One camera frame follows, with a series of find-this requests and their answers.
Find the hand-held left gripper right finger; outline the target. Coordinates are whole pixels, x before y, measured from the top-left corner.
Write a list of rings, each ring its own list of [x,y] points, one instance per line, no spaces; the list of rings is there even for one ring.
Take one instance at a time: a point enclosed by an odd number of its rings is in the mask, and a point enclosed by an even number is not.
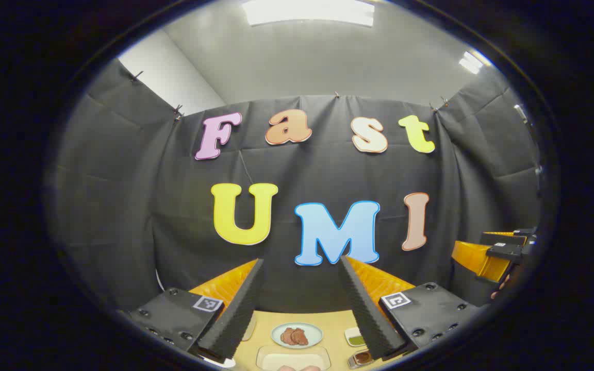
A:
[[[339,277],[374,359],[388,361],[429,348],[483,310],[435,282],[413,286],[348,256],[339,260]]]

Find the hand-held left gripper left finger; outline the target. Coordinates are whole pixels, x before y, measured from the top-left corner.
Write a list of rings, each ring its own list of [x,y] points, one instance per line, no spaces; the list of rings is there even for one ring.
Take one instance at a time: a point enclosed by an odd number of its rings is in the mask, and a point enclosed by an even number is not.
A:
[[[254,315],[262,270],[263,260],[254,259],[189,291],[167,288],[117,313],[146,340],[180,357],[231,359]]]

